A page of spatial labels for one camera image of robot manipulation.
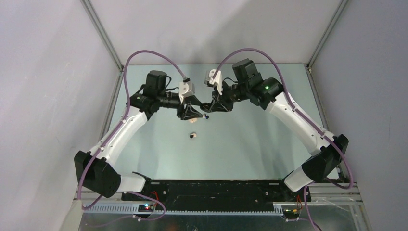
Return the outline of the black glossy earbud charging case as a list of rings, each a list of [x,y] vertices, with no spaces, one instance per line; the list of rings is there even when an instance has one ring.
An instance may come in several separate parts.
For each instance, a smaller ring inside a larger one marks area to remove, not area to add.
[[[206,112],[206,113],[210,113],[211,112],[211,104],[210,103],[202,103],[202,105],[200,106],[200,108]]]

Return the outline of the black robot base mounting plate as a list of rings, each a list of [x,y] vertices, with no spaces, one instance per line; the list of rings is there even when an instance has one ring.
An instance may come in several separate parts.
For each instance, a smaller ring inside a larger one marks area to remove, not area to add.
[[[291,191],[281,180],[149,180],[140,195],[157,199],[168,212],[274,212],[278,202],[310,202],[309,191]]]

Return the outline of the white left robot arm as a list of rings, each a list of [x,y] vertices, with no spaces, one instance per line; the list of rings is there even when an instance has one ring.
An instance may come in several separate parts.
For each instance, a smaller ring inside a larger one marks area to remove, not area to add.
[[[150,71],[146,82],[127,99],[124,113],[117,124],[89,151],[79,151],[74,157],[78,178],[78,192],[85,187],[109,198],[116,192],[133,192],[140,200],[151,197],[148,177],[140,173],[121,174],[115,164],[133,135],[145,125],[160,108],[176,110],[180,120],[202,118],[193,106],[201,105],[194,95],[189,78],[179,83],[178,93],[167,89],[171,77],[163,71]]]

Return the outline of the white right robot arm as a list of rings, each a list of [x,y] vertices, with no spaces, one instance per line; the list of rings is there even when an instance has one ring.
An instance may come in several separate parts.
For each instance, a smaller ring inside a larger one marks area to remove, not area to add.
[[[237,79],[233,85],[225,83],[220,71],[209,71],[204,82],[214,89],[212,101],[201,108],[206,112],[230,112],[235,102],[249,100],[274,115],[297,136],[311,157],[283,180],[280,196],[285,201],[292,201],[300,189],[313,182],[322,182],[340,164],[339,152],[346,151],[348,138],[316,125],[293,97],[285,93],[277,79],[262,78],[252,60],[239,61],[232,69]]]

